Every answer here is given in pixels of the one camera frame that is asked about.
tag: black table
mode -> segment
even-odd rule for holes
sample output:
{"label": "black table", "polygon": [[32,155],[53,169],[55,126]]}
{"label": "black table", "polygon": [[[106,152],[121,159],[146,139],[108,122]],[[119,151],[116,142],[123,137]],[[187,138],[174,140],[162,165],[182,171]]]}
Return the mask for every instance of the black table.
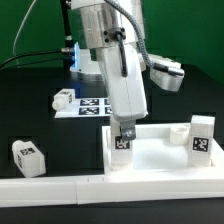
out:
{"label": "black table", "polygon": [[[185,65],[178,93],[159,89],[145,72],[149,116],[138,124],[190,122],[216,116],[216,141],[224,147],[224,86]],[[102,83],[78,81],[61,68],[0,73],[0,178],[23,178],[14,164],[15,140],[31,140],[46,158],[43,176],[103,174],[101,126],[108,118],[54,119],[53,96],[74,88],[78,98],[106,97]],[[0,223],[223,223],[224,199],[171,200],[0,209]]]}

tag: white tray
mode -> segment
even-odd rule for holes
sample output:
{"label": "white tray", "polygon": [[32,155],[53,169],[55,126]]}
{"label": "white tray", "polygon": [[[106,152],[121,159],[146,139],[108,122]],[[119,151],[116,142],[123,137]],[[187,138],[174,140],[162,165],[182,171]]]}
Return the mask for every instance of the white tray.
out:
{"label": "white tray", "polygon": [[212,167],[188,168],[186,148],[168,142],[170,126],[137,126],[129,171],[109,170],[110,127],[103,127],[105,175],[0,180],[0,207],[224,197],[220,146],[213,141]]}

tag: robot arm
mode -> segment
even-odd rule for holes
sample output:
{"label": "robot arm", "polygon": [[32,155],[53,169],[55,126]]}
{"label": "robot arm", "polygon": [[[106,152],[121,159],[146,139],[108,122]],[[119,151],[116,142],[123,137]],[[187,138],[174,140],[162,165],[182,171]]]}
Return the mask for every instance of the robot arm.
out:
{"label": "robot arm", "polygon": [[[144,37],[141,0],[116,0],[138,23]],[[80,10],[87,48],[96,49],[113,116],[120,123],[122,139],[136,138],[135,122],[147,115],[141,67],[133,25],[104,0],[72,0]],[[164,64],[154,63],[160,73],[173,73]]]}

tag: green wall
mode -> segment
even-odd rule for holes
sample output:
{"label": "green wall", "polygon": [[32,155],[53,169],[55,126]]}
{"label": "green wall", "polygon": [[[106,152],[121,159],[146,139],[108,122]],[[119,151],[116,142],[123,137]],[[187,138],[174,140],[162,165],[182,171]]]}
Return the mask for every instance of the green wall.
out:
{"label": "green wall", "polygon": [[[12,56],[14,37],[31,2],[1,0],[0,61]],[[224,83],[224,1],[144,0],[143,3],[150,53],[196,65]],[[74,26],[75,16],[70,17]],[[17,52],[61,48],[63,39],[59,0],[39,0],[21,35]]]}

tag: white cube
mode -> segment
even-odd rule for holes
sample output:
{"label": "white cube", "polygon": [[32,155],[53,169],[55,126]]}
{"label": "white cube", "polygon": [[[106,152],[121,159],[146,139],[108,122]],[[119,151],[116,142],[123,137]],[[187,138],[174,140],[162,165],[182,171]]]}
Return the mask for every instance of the white cube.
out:
{"label": "white cube", "polygon": [[25,177],[46,173],[44,155],[31,142],[16,141],[12,145],[14,162]]}
{"label": "white cube", "polygon": [[214,117],[192,117],[188,151],[189,166],[211,166],[214,125]]}
{"label": "white cube", "polygon": [[54,96],[52,107],[54,110],[68,109],[68,106],[75,100],[74,89],[62,89]]}
{"label": "white cube", "polygon": [[120,124],[111,116],[111,164],[127,165],[133,161],[132,141],[123,141]]}

